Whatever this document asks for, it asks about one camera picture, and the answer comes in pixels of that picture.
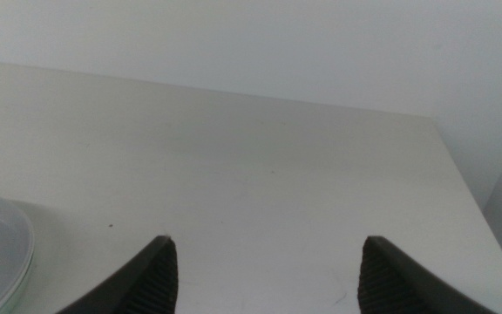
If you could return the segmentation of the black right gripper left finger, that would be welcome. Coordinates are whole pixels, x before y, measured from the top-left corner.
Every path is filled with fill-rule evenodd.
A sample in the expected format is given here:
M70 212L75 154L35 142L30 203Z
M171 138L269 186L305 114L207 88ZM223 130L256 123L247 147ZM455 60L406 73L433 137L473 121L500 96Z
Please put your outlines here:
M159 235L62 314L174 314L179 278L174 241Z

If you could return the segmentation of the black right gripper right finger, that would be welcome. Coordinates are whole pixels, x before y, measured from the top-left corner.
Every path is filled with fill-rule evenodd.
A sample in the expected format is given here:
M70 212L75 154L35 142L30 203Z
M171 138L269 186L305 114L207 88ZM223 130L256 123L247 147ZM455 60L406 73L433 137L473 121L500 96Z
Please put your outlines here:
M363 244L357 288L362 314L492 314L383 236Z

